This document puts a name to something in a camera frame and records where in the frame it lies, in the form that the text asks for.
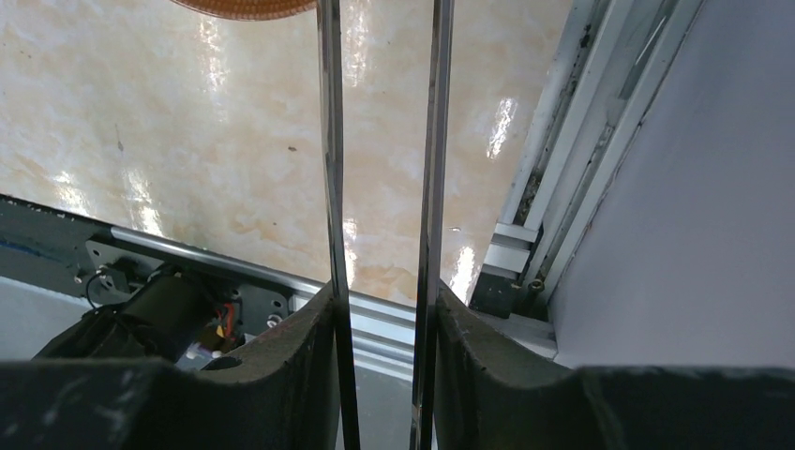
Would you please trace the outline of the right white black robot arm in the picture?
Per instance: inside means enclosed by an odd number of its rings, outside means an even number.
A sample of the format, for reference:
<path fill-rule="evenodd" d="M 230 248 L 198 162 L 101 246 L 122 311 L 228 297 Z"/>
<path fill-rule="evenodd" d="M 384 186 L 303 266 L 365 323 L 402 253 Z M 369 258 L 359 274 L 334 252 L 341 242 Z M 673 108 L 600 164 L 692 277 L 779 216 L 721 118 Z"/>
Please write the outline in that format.
<path fill-rule="evenodd" d="M 176 361 L 235 312 L 197 277 L 161 275 L 92 307 L 28 362 L 1 366 L 5 449 L 332 449 L 336 299 L 200 370 Z M 443 289 L 433 418 L 441 449 L 790 449 L 794 374 L 776 368 L 569 369 Z"/>

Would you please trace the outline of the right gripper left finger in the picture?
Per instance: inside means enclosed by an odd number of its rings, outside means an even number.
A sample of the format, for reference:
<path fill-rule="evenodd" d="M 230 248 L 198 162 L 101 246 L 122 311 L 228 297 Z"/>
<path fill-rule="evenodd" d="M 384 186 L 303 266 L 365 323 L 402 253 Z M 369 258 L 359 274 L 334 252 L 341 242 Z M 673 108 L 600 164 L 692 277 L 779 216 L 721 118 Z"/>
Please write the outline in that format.
<path fill-rule="evenodd" d="M 1 366 L 5 449 L 332 449 L 339 416 L 329 286 L 203 370 L 159 358 Z"/>

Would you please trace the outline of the silver metal tongs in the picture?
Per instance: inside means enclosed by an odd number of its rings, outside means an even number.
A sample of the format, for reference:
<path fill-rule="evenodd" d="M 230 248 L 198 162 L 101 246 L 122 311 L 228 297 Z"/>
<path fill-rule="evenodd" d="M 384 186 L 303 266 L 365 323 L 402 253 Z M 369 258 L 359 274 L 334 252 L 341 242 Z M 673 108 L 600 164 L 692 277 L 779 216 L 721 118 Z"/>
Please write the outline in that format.
<path fill-rule="evenodd" d="M 414 301 L 410 446 L 433 443 L 454 3 L 321 1 L 322 152 L 343 436 L 360 445 L 350 292 Z"/>

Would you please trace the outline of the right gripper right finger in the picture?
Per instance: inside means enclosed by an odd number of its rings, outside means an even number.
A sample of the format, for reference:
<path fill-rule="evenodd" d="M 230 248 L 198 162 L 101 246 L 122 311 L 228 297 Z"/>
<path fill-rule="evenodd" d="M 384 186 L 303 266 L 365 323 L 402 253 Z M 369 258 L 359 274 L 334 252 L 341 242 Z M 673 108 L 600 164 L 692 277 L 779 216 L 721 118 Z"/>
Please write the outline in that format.
<path fill-rule="evenodd" d="M 441 449 L 790 449 L 783 368 L 579 367 L 547 360 L 437 301 L 434 419 Z"/>

